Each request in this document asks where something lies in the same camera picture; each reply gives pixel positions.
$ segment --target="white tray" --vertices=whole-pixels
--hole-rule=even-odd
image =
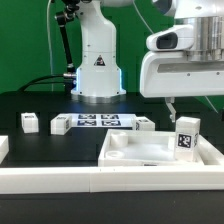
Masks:
[[[120,132],[128,136],[128,145],[115,148],[111,144],[111,135],[118,135]],[[109,129],[100,152],[98,166],[204,165],[197,151],[194,162],[176,160],[174,140],[175,132]]]

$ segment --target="white box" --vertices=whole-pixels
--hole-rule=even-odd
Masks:
[[[176,121],[175,158],[194,161],[200,130],[200,119],[181,117]]]
[[[114,134],[126,133],[127,145],[114,147]],[[109,129],[104,140],[98,166],[174,166],[204,165],[196,152],[196,161],[187,162],[174,158],[175,132],[149,132]]]
[[[0,136],[0,164],[9,152],[8,136]]]
[[[155,131],[155,123],[147,117],[133,118],[132,125],[132,129],[136,131]]]
[[[72,115],[59,114],[51,120],[51,134],[64,135],[72,127]]]
[[[35,113],[22,113],[21,120],[24,133],[39,132],[38,118]]]

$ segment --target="white block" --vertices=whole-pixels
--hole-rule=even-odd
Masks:
[[[59,114],[51,120],[51,134],[64,135],[72,127],[72,115]]]
[[[128,135],[124,131],[111,133],[110,144],[114,148],[124,148],[128,145]]]
[[[177,160],[195,161],[200,119],[181,117],[176,122],[174,155]]]
[[[24,133],[39,132],[38,118],[35,113],[23,113],[21,120]]]
[[[0,164],[9,152],[8,136],[0,136]]]
[[[135,117],[132,120],[132,129],[137,131],[155,131],[155,123],[147,117]]]

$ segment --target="white platform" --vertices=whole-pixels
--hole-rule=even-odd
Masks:
[[[200,166],[1,168],[0,194],[224,190],[223,155],[202,136],[199,144]]]

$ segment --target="fiducial marker block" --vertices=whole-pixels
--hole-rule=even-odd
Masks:
[[[38,118],[35,113],[22,113],[21,120],[24,133],[39,132]]]
[[[198,118],[190,117],[181,117],[176,121],[175,159],[195,161],[200,121]]]
[[[72,115],[59,114],[51,120],[51,134],[64,135],[72,127]]]
[[[147,117],[135,117],[132,120],[132,129],[136,131],[155,131],[155,123]]]

